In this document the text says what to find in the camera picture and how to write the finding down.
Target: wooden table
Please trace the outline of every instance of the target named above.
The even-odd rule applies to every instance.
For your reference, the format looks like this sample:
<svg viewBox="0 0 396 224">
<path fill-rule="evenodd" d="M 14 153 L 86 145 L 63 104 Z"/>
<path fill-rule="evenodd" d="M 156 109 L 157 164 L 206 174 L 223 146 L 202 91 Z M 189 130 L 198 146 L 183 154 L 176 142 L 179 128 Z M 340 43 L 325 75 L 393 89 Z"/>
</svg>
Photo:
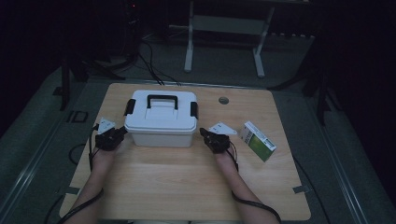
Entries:
<svg viewBox="0 0 396 224">
<path fill-rule="evenodd" d="M 123 125 L 124 108 L 136 90 L 192 91 L 197 95 L 199 120 L 189 148 L 137 147 L 126 134 L 102 199 L 100 218 L 238 220 L 240 218 L 225 179 L 198 129 L 219 121 L 241 130 L 247 120 L 266 134 L 277 149 L 263 162 L 237 135 L 230 135 L 238 153 L 240 175 L 253 192 L 272 206 L 283 220 L 307 220 L 310 210 L 303 193 L 288 140 L 272 93 L 218 87 L 112 84 L 96 118 Z M 220 97 L 227 97 L 223 105 Z M 88 147 L 79 161 L 70 187 L 82 188 L 90 174 Z M 76 195 L 67 194 L 60 215 L 67 213 Z"/>
</svg>

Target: black cable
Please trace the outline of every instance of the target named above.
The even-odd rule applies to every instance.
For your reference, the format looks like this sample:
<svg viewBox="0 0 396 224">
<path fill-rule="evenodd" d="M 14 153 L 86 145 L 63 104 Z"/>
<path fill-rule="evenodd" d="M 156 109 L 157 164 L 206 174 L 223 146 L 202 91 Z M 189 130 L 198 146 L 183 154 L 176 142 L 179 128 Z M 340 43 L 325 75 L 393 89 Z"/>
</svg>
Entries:
<svg viewBox="0 0 396 224">
<path fill-rule="evenodd" d="M 238 166 L 238 163 L 237 163 L 237 161 L 236 161 L 236 160 L 237 160 L 236 147 L 235 147 L 235 145 L 234 145 L 231 141 L 230 141 L 230 144 L 233 146 L 233 153 L 234 153 L 234 155 L 232 155 L 231 152 L 228 151 L 228 149 L 225 150 L 225 151 L 226 151 L 227 154 L 230 155 L 230 157 L 233 159 L 233 163 L 234 163 L 234 165 L 235 165 L 236 171 L 239 172 L 239 166 Z M 271 212 L 272 214 L 274 214 L 274 216 L 276 217 L 276 219 L 277 219 L 277 221 L 278 221 L 279 223 L 282 222 L 282 220 L 281 220 L 281 218 L 280 218 L 280 215 L 277 213 L 277 211 L 276 211 L 274 208 L 272 208 L 272 207 L 270 207 L 270 206 L 268 206 L 268 205 L 265 205 L 265 204 L 263 204 L 263 203 L 257 203 L 257 202 L 253 202 L 253 201 L 248 201 L 248 200 L 241 199 L 241 198 L 239 198 L 238 196 L 236 196 L 236 195 L 233 193 L 232 190 L 231 190 L 231 194 L 233 195 L 233 199 L 236 200 L 237 202 L 243 203 L 243 204 L 247 204 L 247 205 L 250 205 L 250 206 L 254 206 L 254 207 L 258 207 L 258 208 L 261 208 L 261 209 L 264 209 L 264 210 L 267 210 L 267 211 Z"/>
<path fill-rule="evenodd" d="M 272 214 L 274 214 L 274 216 L 276 217 L 276 219 L 277 219 L 277 221 L 279 223 L 282 222 L 282 219 L 280 219 L 279 214 L 277 213 L 277 211 L 274 208 L 272 208 L 270 206 L 267 206 L 267 205 L 265 205 L 263 203 L 256 203 L 256 202 L 253 202 L 253 201 L 240 199 L 240 198 L 238 198 L 238 196 L 236 196 L 233 193 L 233 191 L 231 191 L 231 194 L 233 195 L 233 199 L 236 200 L 237 202 L 267 210 L 267 211 L 271 212 Z"/>
<path fill-rule="evenodd" d="M 323 211 L 323 213 L 324 213 L 324 216 L 326 217 L 327 223 L 330 224 L 331 222 L 330 222 L 329 216 L 327 215 L 326 210 L 324 210 L 323 202 L 322 202 L 322 200 L 320 199 L 320 197 L 318 196 L 317 190 L 315 189 L 314 185 L 312 184 L 311 179 L 309 178 L 308 174 L 307 174 L 306 171 L 304 170 L 303 166 L 302 166 L 302 165 L 297 161 L 297 159 L 294 157 L 294 155 L 291 155 L 291 156 L 293 157 L 293 159 L 294 159 L 294 161 L 297 163 L 297 165 L 300 167 L 300 169 L 303 171 L 303 173 L 304 173 L 306 179 L 307 179 L 308 182 L 309 182 L 309 185 L 311 185 L 312 190 L 315 192 L 315 195 L 317 195 L 319 204 L 320 204 L 320 206 L 321 206 L 321 208 L 322 208 L 322 211 Z"/>
<path fill-rule="evenodd" d="M 93 198 L 89 199 L 87 202 L 82 203 L 81 205 L 75 207 L 70 212 L 68 212 L 66 215 L 64 215 L 64 217 L 62 217 L 61 220 L 58 221 L 58 224 L 65 223 L 67 219 L 69 219 L 70 217 L 75 215 L 77 212 L 81 211 L 82 209 L 88 207 L 89 205 L 91 205 L 94 202 L 96 202 L 97 200 L 99 200 L 103 196 L 104 193 L 105 193 L 105 191 L 103 189 L 101 189 L 101 191 L 95 197 L 93 197 Z"/>
<path fill-rule="evenodd" d="M 330 101 L 332 101 L 332 104 L 338 111 L 343 111 L 343 109 L 339 106 L 339 104 L 334 100 L 332 95 L 329 93 L 329 91 L 326 91 L 326 95 L 329 97 Z"/>
<path fill-rule="evenodd" d="M 125 62 L 113 64 L 113 65 L 107 66 L 106 68 L 111 71 L 118 70 L 118 69 L 121 69 L 121 68 L 124 68 L 124 67 L 130 65 L 131 63 L 133 63 L 136 60 L 136 57 L 131 56 L 131 55 L 128 55 L 125 58 L 126 58 Z"/>
<path fill-rule="evenodd" d="M 89 155 L 89 159 L 90 159 L 90 168 L 91 168 L 91 170 L 92 170 L 92 158 L 99 151 L 99 149 L 98 149 L 92 155 L 92 134 L 93 134 L 93 131 L 98 130 L 98 128 L 99 128 L 99 124 L 96 124 L 94 127 L 91 128 L 91 131 L 90 131 L 90 141 L 89 141 L 90 155 Z M 74 209 L 70 210 L 66 215 L 64 215 L 64 217 L 61 218 L 61 220 L 58 221 L 58 224 L 65 223 L 67 219 L 69 219 L 70 217 L 75 215 L 77 212 L 81 211 L 82 209 L 86 208 L 87 206 L 89 206 L 89 205 L 93 204 L 94 202 L 96 202 L 97 200 L 99 200 L 103 196 L 103 194 L 104 194 L 104 190 L 101 189 L 101 191 L 95 197 L 89 199 L 87 202 L 82 203 L 81 205 L 79 205 L 79 206 L 75 207 Z"/>
<path fill-rule="evenodd" d="M 158 82 L 158 84 L 160 85 L 164 85 L 163 81 L 157 76 L 155 75 L 155 73 L 151 70 L 151 67 L 149 66 L 149 63 L 146 62 L 146 60 L 143 58 L 143 56 L 139 53 L 139 57 L 142 59 L 142 61 L 145 63 L 146 67 L 148 68 L 149 73 L 151 74 L 152 78 L 154 78 L 154 80 L 156 80 Z"/>
<path fill-rule="evenodd" d="M 75 165 L 78 165 L 78 162 L 76 162 L 75 160 L 73 160 L 73 157 L 72 157 L 72 154 L 73 154 L 73 151 L 76 149 L 76 148 L 78 148 L 78 147 L 84 147 L 85 146 L 85 144 L 78 144 L 78 145 L 76 145 L 75 147 L 72 147 L 70 150 L 69 150 L 69 160 L 71 161 L 71 162 L 73 162 L 73 164 L 75 164 Z"/>
<path fill-rule="evenodd" d="M 48 211 L 48 213 L 47 213 L 47 215 L 46 215 L 46 218 L 45 218 L 45 220 L 44 220 L 44 224 L 49 223 L 50 214 L 52 213 L 52 211 L 53 211 L 53 209 L 55 208 L 56 204 L 58 204 L 58 202 L 59 202 L 63 197 L 64 197 L 63 195 L 59 196 L 58 199 L 55 201 L 55 203 L 52 204 L 52 206 L 50 207 L 50 209 L 49 209 L 49 211 Z"/>
<path fill-rule="evenodd" d="M 153 57 L 153 50 L 152 50 L 152 47 L 151 47 L 151 45 L 150 45 L 148 42 L 146 42 L 146 41 L 144 41 L 144 40 L 142 40 L 142 43 L 145 44 L 145 45 L 147 45 L 148 48 L 149 48 L 149 51 L 150 51 L 149 63 L 147 63 L 147 62 L 145 62 L 145 61 L 144 61 L 144 62 L 145 62 L 145 64 L 146 64 L 146 66 L 148 67 L 148 70 L 150 71 L 150 73 L 152 73 L 151 75 L 154 75 L 155 77 L 158 77 L 158 76 L 155 74 L 155 71 L 154 71 L 154 70 L 157 70 L 157 72 L 159 72 L 161 75 L 163 75 L 163 76 L 165 76 L 165 77 L 169 77 L 169 78 L 172 79 L 174 82 L 176 82 L 176 84 L 177 84 L 178 86 L 181 86 L 181 84 L 180 84 L 177 80 L 175 80 L 173 77 L 170 77 L 170 76 L 164 74 L 163 72 L 161 72 L 160 70 L 158 70 L 157 68 L 154 67 L 154 65 L 152 64 L 152 57 Z"/>
</svg>

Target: dark background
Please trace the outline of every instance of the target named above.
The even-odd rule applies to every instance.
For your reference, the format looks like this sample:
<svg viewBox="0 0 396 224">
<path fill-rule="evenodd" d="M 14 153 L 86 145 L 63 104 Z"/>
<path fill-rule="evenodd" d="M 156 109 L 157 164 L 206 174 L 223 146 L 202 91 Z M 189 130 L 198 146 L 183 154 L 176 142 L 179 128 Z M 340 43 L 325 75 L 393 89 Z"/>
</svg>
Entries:
<svg viewBox="0 0 396 224">
<path fill-rule="evenodd" d="M 169 23 L 187 25 L 189 1 L 145 2 L 142 20 L 164 38 Z M 70 35 L 73 46 L 85 46 L 82 51 L 93 58 L 106 58 L 104 46 L 111 45 L 111 40 L 100 32 L 100 18 L 95 16 L 100 6 L 94 1 L 6 0 L 0 4 L 1 136 L 43 80 L 60 66 L 64 37 L 60 34 L 65 26 L 79 34 Z M 207 10 L 225 9 L 219 6 Z M 305 63 L 328 71 L 329 85 L 394 203 L 395 11 L 395 4 L 385 0 L 277 4 L 270 28 L 275 34 L 316 37 Z M 74 23 L 64 25 L 65 18 Z"/>
</svg>

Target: white metal frame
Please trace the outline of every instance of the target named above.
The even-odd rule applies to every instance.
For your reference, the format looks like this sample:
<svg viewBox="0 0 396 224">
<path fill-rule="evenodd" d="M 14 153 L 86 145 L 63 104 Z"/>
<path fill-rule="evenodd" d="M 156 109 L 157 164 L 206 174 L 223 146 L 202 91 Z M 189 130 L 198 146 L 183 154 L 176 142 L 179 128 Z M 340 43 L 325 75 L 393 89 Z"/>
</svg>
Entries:
<svg viewBox="0 0 396 224">
<path fill-rule="evenodd" d="M 270 8 L 265 21 L 259 21 L 194 15 L 193 4 L 193 0 L 191 0 L 189 17 L 189 43 L 187 46 L 184 71 L 190 72 L 192 68 L 192 54 L 194 49 L 194 45 L 192 43 L 192 33 L 194 30 L 204 30 L 214 32 L 260 35 L 260 43 L 256 48 L 253 49 L 253 57 L 256 64 L 257 76 L 264 77 L 261 52 L 265 37 L 268 34 L 268 28 L 274 15 L 275 8 Z"/>
</svg>

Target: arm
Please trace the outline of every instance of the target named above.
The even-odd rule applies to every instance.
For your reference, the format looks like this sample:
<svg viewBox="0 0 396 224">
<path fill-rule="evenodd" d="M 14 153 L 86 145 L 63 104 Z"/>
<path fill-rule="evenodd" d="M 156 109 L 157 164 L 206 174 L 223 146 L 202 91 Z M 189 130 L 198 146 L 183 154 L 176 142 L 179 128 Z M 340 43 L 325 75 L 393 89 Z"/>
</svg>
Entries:
<svg viewBox="0 0 396 224">
<path fill-rule="evenodd" d="M 219 169 L 223 173 L 230 189 L 235 195 L 244 200 L 262 203 L 239 175 L 233 163 L 233 159 L 230 157 L 230 155 L 224 152 L 220 154 L 215 154 L 215 158 Z M 261 209 L 244 203 L 236 203 L 236 206 L 244 223 L 246 224 L 279 223 L 276 217 L 271 212 L 265 209 Z"/>
<path fill-rule="evenodd" d="M 73 204 L 72 209 L 95 197 L 102 190 L 104 184 L 106 183 L 107 175 L 114 163 L 116 150 L 104 151 L 96 148 L 95 151 L 97 150 L 99 151 L 92 159 L 93 166 L 90 177 L 85 183 L 81 193 L 78 195 L 78 198 Z M 75 213 L 73 216 L 67 219 L 65 223 L 96 223 L 100 208 L 100 201 L 101 199 Z"/>
</svg>

